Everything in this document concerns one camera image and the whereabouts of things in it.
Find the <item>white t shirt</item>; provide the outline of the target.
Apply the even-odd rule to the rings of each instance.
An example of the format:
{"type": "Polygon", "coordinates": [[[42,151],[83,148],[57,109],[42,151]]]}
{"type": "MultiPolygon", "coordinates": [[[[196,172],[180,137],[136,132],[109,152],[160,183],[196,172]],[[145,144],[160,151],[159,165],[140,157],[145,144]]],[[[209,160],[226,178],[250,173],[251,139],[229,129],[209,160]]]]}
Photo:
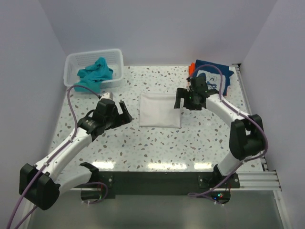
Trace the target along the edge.
{"type": "Polygon", "coordinates": [[[181,112],[174,108],[176,95],[142,92],[139,97],[139,126],[181,128],[181,112]]]}

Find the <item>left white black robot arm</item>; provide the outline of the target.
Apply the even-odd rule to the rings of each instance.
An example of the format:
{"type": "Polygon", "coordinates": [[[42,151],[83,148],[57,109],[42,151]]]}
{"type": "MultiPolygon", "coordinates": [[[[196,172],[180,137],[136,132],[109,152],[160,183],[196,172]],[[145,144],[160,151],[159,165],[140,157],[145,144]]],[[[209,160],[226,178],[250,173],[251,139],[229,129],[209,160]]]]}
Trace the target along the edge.
{"type": "Polygon", "coordinates": [[[102,98],[55,150],[33,166],[25,164],[20,170],[21,196],[40,209],[47,210],[70,188],[94,180],[98,169],[87,162],[81,163],[82,170],[68,180],[60,181],[58,177],[72,159],[98,136],[132,121],[125,103],[121,101],[119,105],[121,114],[113,100],[102,98]]]}

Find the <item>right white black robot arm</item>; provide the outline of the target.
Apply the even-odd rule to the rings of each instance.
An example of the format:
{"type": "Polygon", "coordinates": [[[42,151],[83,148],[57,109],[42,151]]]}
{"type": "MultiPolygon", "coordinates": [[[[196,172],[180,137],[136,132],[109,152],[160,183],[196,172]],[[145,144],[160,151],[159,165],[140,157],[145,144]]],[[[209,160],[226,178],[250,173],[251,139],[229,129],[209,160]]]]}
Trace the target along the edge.
{"type": "Polygon", "coordinates": [[[203,108],[221,118],[229,127],[229,153],[214,167],[220,177],[230,176],[244,162],[258,158],[266,151],[268,142],[259,115],[242,112],[229,103],[217,89],[209,89],[204,77],[188,79],[190,86],[177,88],[174,108],[178,109],[183,100],[183,107],[192,111],[203,108]]]}

